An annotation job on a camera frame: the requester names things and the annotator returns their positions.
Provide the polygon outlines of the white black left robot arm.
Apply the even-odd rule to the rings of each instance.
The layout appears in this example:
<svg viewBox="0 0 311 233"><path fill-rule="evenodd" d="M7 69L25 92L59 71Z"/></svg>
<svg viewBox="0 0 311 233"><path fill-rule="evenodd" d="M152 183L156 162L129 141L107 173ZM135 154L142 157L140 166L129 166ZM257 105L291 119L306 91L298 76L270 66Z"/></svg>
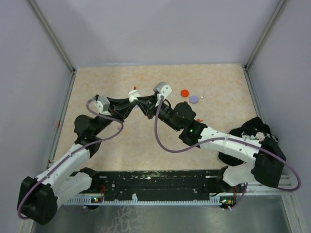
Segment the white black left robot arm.
<svg viewBox="0 0 311 233"><path fill-rule="evenodd" d="M124 127L124 121L136 105L137 98L111 99L96 95L86 102L86 109L94 117L79 115L74 122L77 139L69 151L50 168L34 178L26 177L20 186L17 215L45 225L57 210L82 191L92 193L101 187L101 180L75 170L99 150L102 142L121 133L100 139L97 135L113 121Z"/></svg>

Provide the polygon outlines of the white round charging case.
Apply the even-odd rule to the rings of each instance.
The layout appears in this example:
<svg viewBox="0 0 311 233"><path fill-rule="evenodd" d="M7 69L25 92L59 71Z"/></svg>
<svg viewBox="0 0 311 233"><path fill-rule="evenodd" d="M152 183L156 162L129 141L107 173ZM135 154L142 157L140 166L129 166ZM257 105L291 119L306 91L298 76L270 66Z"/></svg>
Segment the white round charging case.
<svg viewBox="0 0 311 233"><path fill-rule="evenodd" d="M135 100L138 100L139 97L141 97L141 95L137 90L131 90L128 93L129 102L134 102Z"/></svg>

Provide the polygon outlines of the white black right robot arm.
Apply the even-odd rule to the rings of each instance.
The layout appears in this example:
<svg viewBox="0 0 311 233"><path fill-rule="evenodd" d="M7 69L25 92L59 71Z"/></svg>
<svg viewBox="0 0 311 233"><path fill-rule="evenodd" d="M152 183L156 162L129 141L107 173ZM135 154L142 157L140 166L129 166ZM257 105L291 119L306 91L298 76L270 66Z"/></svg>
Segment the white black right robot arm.
<svg viewBox="0 0 311 233"><path fill-rule="evenodd" d="M236 185L253 181L278 187L286 158L274 139L251 140L217 131L196 121L196 113L187 102L172 108L165 105L160 96L153 95L135 98L134 103L149 119L157 117L172 129L181 131L179 139L189 148L216 150L242 161L238 166L223 168L217 180L221 191L228 192Z"/></svg>

